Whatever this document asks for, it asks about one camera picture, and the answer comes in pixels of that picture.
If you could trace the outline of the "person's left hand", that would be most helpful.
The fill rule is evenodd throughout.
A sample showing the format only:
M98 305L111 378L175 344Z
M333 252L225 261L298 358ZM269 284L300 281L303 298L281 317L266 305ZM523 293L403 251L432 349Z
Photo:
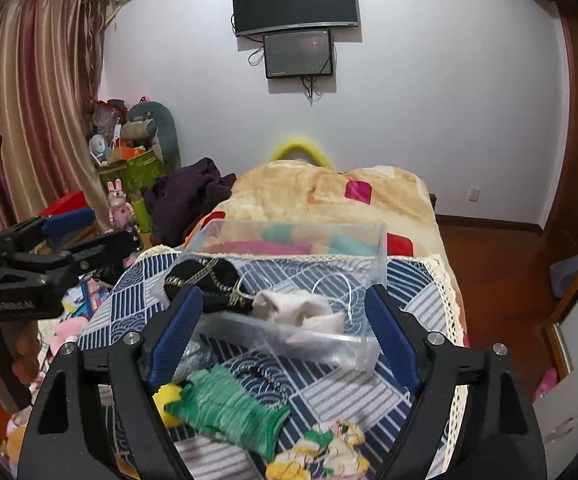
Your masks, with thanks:
M12 371L20 382L29 387L39 374L38 355L40 341L38 326L35 323L25 325L16 339L18 359L12 363Z

